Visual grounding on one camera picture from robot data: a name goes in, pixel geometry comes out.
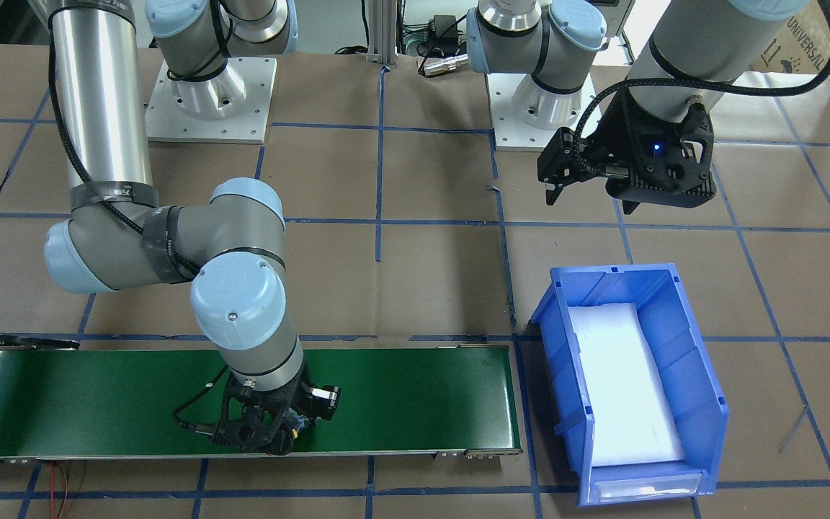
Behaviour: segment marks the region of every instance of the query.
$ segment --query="black tape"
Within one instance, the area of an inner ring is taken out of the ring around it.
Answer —
[[[135,203],[147,207],[159,204],[155,187],[139,182],[93,181],[80,184],[69,191],[72,210],[96,203]]]
[[[491,23],[488,23],[488,20],[484,19],[484,17],[482,17],[482,14],[478,14],[477,19],[478,23],[480,23],[482,27],[485,27],[485,29],[487,29],[488,32],[501,36],[501,38],[520,38],[521,36],[527,36],[527,34],[533,33],[534,30],[537,29],[537,25],[534,24],[534,26],[530,27],[529,29],[504,30],[500,29],[500,27],[495,27],[494,25],[491,25]]]
[[[56,13],[66,9],[76,9],[77,7],[98,9],[117,14],[122,19],[127,20],[134,28],[136,27],[133,5],[130,0],[47,0],[47,9],[50,11],[50,17],[47,19],[48,29],[53,29],[53,17],[56,16]]]
[[[540,41],[540,58],[537,59],[537,66],[531,72],[534,75],[543,70],[543,66],[546,65],[546,56],[550,52],[550,17],[546,16],[548,12],[549,7],[543,11],[543,20],[540,20],[543,23],[543,38]]]
[[[550,85],[547,85],[546,83],[544,83],[543,80],[541,80],[540,78],[537,77],[536,72],[531,74],[530,78],[533,79],[533,82],[538,87],[540,87],[541,89],[544,89],[544,91],[556,93],[556,94],[559,94],[559,95],[567,95],[567,94],[570,94],[570,93],[576,93],[576,92],[580,91],[580,89],[582,89],[581,85],[578,85],[578,86],[576,86],[576,88],[573,88],[573,89],[557,89],[556,86],[550,86]]]
[[[677,68],[677,66],[672,65],[672,63],[669,62],[668,59],[665,59],[665,56],[662,55],[661,50],[659,50],[659,46],[656,45],[654,34],[652,36],[649,36],[648,49],[649,49],[649,53],[651,53],[652,57],[655,58],[655,62],[659,64],[659,66],[662,70],[664,70],[665,72],[668,72],[668,74],[672,78],[675,78],[675,79],[689,79],[691,81],[708,81],[709,80],[709,79],[695,78],[694,76],[691,76],[690,74],[688,74],[688,73],[684,72],[683,70]],[[732,85],[732,83],[735,82],[735,79],[731,79],[731,80],[728,80],[728,81],[712,81],[712,82],[719,83],[719,84],[724,84],[724,85]]]
[[[230,367],[230,369],[233,369],[233,371],[235,371],[236,373],[239,373],[240,375],[242,375],[244,377],[264,377],[264,375],[274,373],[275,371],[277,371],[277,369],[283,368],[284,365],[287,364],[287,361],[289,361],[293,357],[294,352],[297,351],[297,345],[299,345],[299,344],[300,344],[299,340],[297,340],[297,342],[294,342],[293,343],[293,349],[291,349],[290,354],[287,355],[286,358],[284,358],[283,362],[281,362],[279,365],[275,365],[273,368],[268,369],[268,371],[259,371],[258,373],[245,373],[243,371],[238,371],[238,369],[233,369],[232,367]]]
[[[174,231],[178,228],[179,207],[162,207],[151,211],[143,224],[143,249],[153,272],[162,283],[182,283],[187,277],[178,270],[175,260]]]
[[[213,33],[217,36],[217,46],[224,57],[233,57],[228,47],[228,37],[223,35],[223,20],[220,15],[220,1],[210,0],[210,19],[213,20]]]
[[[251,252],[256,256],[263,256],[267,257],[267,259],[269,260],[274,260],[274,262],[279,263],[280,266],[284,268],[284,270],[287,269],[287,263],[284,262],[284,259],[282,257],[277,256],[277,254],[271,252],[270,250],[260,249],[260,247],[236,247],[236,249],[227,249],[226,251],[221,252],[217,256],[222,256],[227,252]]]

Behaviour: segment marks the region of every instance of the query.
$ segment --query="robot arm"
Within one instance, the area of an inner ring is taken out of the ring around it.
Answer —
[[[528,125],[570,125],[581,111],[581,88],[607,31],[584,0],[480,0],[467,13],[470,68],[527,74],[513,105]]]
[[[146,16],[178,108],[195,119],[243,111],[247,88],[231,57],[296,49],[293,0],[148,0]]]
[[[304,427],[330,420],[340,390],[316,388],[304,368],[280,199],[234,178],[207,205],[159,206],[130,17],[125,0],[62,0],[50,15],[50,95],[73,187],[72,218],[47,236],[47,268],[75,293],[193,280],[197,322],[230,377],[217,424],[180,424],[242,451],[289,453]]]
[[[577,132],[561,128],[537,160],[547,204],[564,187],[608,178],[610,196],[629,214],[640,203],[696,207],[711,200],[713,124],[709,110],[723,93],[798,95],[830,75],[824,69],[805,85],[757,89],[732,83],[807,0],[672,0],[648,47],[627,79],[589,105]],[[819,0],[830,29],[830,0]],[[589,138],[581,138],[598,102],[616,92]]]

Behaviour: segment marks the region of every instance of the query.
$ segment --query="cardboard box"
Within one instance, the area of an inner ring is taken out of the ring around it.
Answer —
[[[830,33],[816,1],[787,20],[751,69],[760,72],[817,74],[830,54]]]

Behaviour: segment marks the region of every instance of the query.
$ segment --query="light blue joint cap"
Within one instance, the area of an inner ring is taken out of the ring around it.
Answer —
[[[96,293],[112,292],[111,287],[101,282],[79,256],[69,236],[69,220],[60,221],[47,231],[47,242],[43,244],[43,262],[47,264],[50,277],[66,292]]]
[[[480,74],[490,74],[485,49],[482,48],[482,34],[478,28],[476,8],[467,11],[467,55],[470,56],[470,69]]]
[[[579,47],[597,52],[607,34],[607,20],[585,0],[553,0],[550,21],[556,30]]]
[[[287,0],[287,13],[290,14],[290,25],[287,26],[290,34],[287,34],[287,48],[284,49],[285,55],[286,53],[292,53],[294,50],[297,50],[297,39],[300,37],[300,32],[297,28],[297,7],[293,0]]]
[[[787,20],[800,12],[809,0],[728,0],[745,16],[761,21]]]
[[[287,292],[263,257],[227,252],[205,263],[191,282],[191,307],[213,344],[248,350],[280,327],[287,313]]]
[[[207,5],[208,0],[147,0],[149,30],[156,38],[171,38],[191,27]]]
[[[274,191],[273,187],[264,184],[263,181],[248,177],[231,178],[217,186],[216,190],[213,190],[213,194],[210,195],[210,203],[213,203],[214,198],[223,195],[239,195],[251,198],[267,207],[267,209],[273,210],[274,214],[277,214],[277,217],[280,218],[284,230],[287,230],[287,221],[284,220],[284,210],[280,205],[280,197],[277,196],[277,191]]]

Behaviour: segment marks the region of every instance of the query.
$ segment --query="wire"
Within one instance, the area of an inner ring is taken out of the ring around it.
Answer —
[[[66,151],[66,156],[69,158],[69,164],[72,164],[73,170],[82,180],[82,182],[89,184],[93,182],[89,171],[85,169],[85,164],[79,158],[76,147],[73,145],[72,139],[69,137],[69,132],[66,129],[66,119],[63,118],[63,110],[60,108],[59,96],[56,93],[56,38],[53,33],[50,33],[50,63],[49,63],[49,78],[48,85],[50,88],[50,104],[53,106],[53,117],[56,119],[56,129],[60,135],[60,142],[63,144],[63,150]],[[113,217],[124,223],[139,236],[143,235],[143,227],[131,220],[129,216],[117,209],[115,205],[109,201],[102,201],[102,207],[111,213]],[[200,267],[194,262],[191,262],[187,257],[182,256],[178,252],[174,252],[176,262],[181,263],[185,269],[191,272],[191,275],[197,275]]]
[[[69,477],[66,476],[66,471],[59,462],[56,462],[56,468],[60,469],[60,474],[63,475],[63,502],[60,503],[60,508],[56,512],[56,519],[60,519],[63,517],[63,511],[66,510],[66,500],[69,499]]]
[[[349,47],[342,47],[335,50],[337,55],[362,55],[367,52],[367,47],[363,45],[351,45]]]
[[[230,44],[230,40],[233,39],[233,33],[235,32],[234,25],[235,24],[233,23],[233,20],[230,20],[230,30],[226,34],[226,38],[223,39],[222,44],[220,44],[219,42],[217,43],[217,52],[214,52],[213,55],[211,55],[210,59],[207,59],[207,61],[204,62],[203,65],[198,66],[198,68],[195,68],[194,72],[182,74],[181,76],[175,74],[174,72],[171,72],[171,69],[169,69],[165,72],[165,75],[168,76],[168,79],[171,79],[172,81],[193,81],[194,79],[199,78],[198,74],[200,74],[205,68],[210,66],[210,64],[213,63],[213,60],[223,55],[223,49],[227,48],[228,44]]]
[[[177,423],[181,428],[184,428],[185,430],[190,430],[191,433],[193,433],[197,429],[197,424],[182,420],[179,414],[181,413],[181,411],[184,411],[188,407],[191,407],[191,405],[193,405],[195,402],[197,402],[206,394],[208,394],[208,392],[210,392],[210,390],[212,390],[213,387],[217,385],[217,382],[220,381],[220,378],[223,377],[223,374],[226,373],[227,369],[228,365],[224,365],[223,368],[220,370],[220,373],[217,373],[217,376],[213,378],[213,381],[211,381],[208,384],[205,384],[204,389],[201,390],[201,392],[198,392],[198,394],[192,396],[184,404],[175,407],[175,410],[171,412],[171,417],[175,419],[175,423]]]
[[[450,30],[453,27],[457,27],[461,23],[461,21],[463,21],[466,17],[467,16],[465,14],[461,17],[458,17],[457,21],[455,21],[451,26],[447,27],[447,29],[445,29],[444,32],[440,36],[438,36],[436,33],[434,34],[434,39],[432,39],[431,44],[425,45],[427,50],[425,50],[424,59],[421,60],[421,65],[418,66],[418,73],[419,74],[424,76],[424,64],[427,63],[428,55],[431,53],[431,50],[435,49],[434,44],[440,42],[440,40],[444,40],[444,36],[447,36],[447,34],[450,32]]]
[[[363,39],[370,46],[370,28],[367,27],[367,0],[360,0],[360,21],[363,22]]]
[[[819,7],[821,9],[821,13],[824,14],[824,19],[826,19],[826,23],[828,25],[828,30],[830,32],[830,0],[818,0]],[[643,78],[643,79],[625,79],[618,83],[614,83],[610,85],[608,88],[604,89],[603,92],[600,92],[594,99],[591,99],[589,105],[585,109],[585,112],[582,113],[582,116],[579,118],[579,124],[576,126],[576,131],[574,131],[573,138],[572,138],[572,146],[570,147],[572,157],[574,158],[574,162],[576,165],[591,174],[597,174],[595,168],[591,167],[591,164],[581,156],[579,153],[579,147],[581,145],[581,135],[582,131],[585,129],[585,124],[593,114],[597,105],[600,102],[604,101],[607,96],[611,95],[614,92],[618,92],[621,89],[629,89],[633,87],[685,87],[690,89],[707,89],[708,91],[714,92],[723,92],[723,93],[731,93],[735,95],[747,95],[747,96],[754,96],[754,97],[788,97],[793,95],[801,95],[806,92],[810,92],[812,89],[815,89],[817,86],[821,85],[830,76],[830,55],[828,56],[828,60],[826,65],[821,69],[819,73],[817,73],[814,78],[810,79],[808,82],[804,83],[803,85],[797,86],[782,86],[781,88],[757,88],[756,86],[737,86],[737,85],[728,85],[726,83],[715,83],[711,81],[705,81],[702,79],[666,79],[666,78]]]

